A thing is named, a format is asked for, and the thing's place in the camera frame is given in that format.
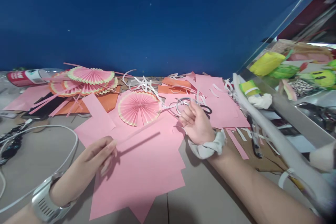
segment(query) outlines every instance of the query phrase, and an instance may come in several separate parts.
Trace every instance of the table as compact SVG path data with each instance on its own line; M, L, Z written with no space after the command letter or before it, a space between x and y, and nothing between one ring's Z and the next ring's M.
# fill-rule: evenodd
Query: table
M14 97L1 94L0 107L4 107L6 105L4 103ZM87 120L79 116L73 119L74 116L71 115L68 118L56 116L49 120L50 124L64 125L71 129ZM3 118L0 122L0 134L8 132L14 126L13 119ZM73 134L63 128L46 128L39 133L26 134L21 149L2 169L7 180L7 188L0 201L0 208L12 203L50 176L63 163L73 147L74 140ZM78 157L83 150L84 146L79 142L75 157ZM182 170L186 186L158 196L144 224L255 223L230 187L207 161L198 160L185 141L182 142L179 152L186 166ZM271 173L263 175L275 183L280 177ZM128 208L89 221L93 186L94 180L66 218L58 223L139 224ZM308 207L311 206L291 181L286 180L284 188L298 201ZM28 197L0 214L0 222L8 219L30 200L31 197Z

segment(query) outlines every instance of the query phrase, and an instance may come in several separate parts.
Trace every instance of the silver smartwatch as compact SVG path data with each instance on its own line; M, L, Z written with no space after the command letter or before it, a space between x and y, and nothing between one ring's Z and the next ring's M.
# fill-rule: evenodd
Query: silver smartwatch
M54 173L36 188L31 200L36 216L43 223L55 223L62 219L73 207L77 200L70 202L66 207L56 206L49 196L50 188L62 177L62 173Z

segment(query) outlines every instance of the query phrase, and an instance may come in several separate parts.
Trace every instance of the red bottle label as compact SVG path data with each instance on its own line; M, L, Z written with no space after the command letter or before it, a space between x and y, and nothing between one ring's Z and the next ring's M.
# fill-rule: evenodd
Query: red bottle label
M8 80L17 87L46 83L41 79L38 69L7 73Z

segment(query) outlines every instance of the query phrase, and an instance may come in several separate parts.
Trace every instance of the paper rosette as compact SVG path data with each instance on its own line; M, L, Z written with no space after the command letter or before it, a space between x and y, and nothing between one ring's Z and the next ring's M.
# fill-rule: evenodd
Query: paper rosette
M67 71L56 73L55 75L53 75L52 78L55 78L55 80L51 80L48 83L48 86L49 86L50 91L54 95L58 95L60 97L70 97L70 96L75 96L81 92L82 90L81 83L75 82L72 80L60 81L57 79L57 78L62 78L62 77L67 77L67 76L68 76Z
M137 126L141 119L143 125L154 121L159 116L160 105L152 93L143 91L126 94L118 105L120 118L131 126Z
M104 90L104 87L99 85L91 85L91 84L85 84L81 82L76 82L72 80L64 80L60 81L57 78L60 77L67 77L68 72L60 72L56 73L52 78L55 78L55 80L51 80L49 82L49 89L54 95L60 96L60 97L70 97L75 96L78 94L81 94L82 96L89 95L91 93L99 93Z
M106 88L102 90L99 94L103 95L111 91L111 89L115 89L118 85L118 78L114 77L111 81L109 81L106 85L104 85Z
M77 66L69 70L68 77L74 81L86 84L105 84L113 79L114 72L104 71L98 68Z

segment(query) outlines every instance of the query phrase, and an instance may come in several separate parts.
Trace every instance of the hand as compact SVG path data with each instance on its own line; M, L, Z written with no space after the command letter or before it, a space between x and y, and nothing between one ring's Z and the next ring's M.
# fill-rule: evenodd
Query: hand
M59 207L77 199L87 188L97 171L104 176L113 156L117 156L117 142L105 136L91 144L53 185L50 198Z
M214 141L215 133L207 115L193 100L182 111L179 120L194 144L202 145Z

